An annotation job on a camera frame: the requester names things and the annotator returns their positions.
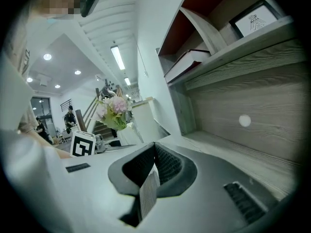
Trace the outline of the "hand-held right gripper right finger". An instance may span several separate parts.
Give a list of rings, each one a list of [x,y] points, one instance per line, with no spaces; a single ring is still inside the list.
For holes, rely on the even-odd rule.
[[[158,198],[180,196],[197,177],[197,167],[191,159],[157,142],[155,166],[160,182],[156,190]]]

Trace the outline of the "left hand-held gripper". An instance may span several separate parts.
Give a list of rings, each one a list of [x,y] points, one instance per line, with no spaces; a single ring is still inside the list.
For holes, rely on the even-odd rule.
[[[118,139],[104,141],[103,137],[98,134],[75,131],[72,135],[70,156],[81,157],[121,150],[132,147],[133,145],[122,146]]]

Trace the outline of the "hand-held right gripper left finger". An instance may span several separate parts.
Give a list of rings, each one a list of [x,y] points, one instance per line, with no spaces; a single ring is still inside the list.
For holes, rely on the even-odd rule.
[[[154,166],[155,142],[124,156],[108,168],[108,177],[118,193],[138,195],[139,190]]]

